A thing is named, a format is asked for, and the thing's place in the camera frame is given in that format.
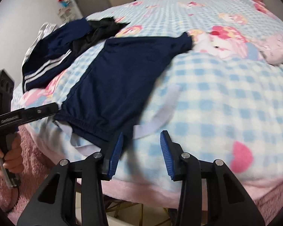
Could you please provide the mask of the left hand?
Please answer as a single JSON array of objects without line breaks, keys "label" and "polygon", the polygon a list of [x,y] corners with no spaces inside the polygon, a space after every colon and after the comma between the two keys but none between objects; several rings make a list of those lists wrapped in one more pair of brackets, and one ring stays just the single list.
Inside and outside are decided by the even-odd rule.
[{"label": "left hand", "polygon": [[[0,158],[3,158],[5,160],[3,167],[8,169],[11,173],[21,173],[24,170],[23,157],[21,155],[22,148],[20,144],[21,136],[19,135],[19,133],[17,133],[12,143],[12,149],[8,153],[6,153],[6,155],[4,155],[0,149]],[[1,167],[0,176],[4,177]]]}]

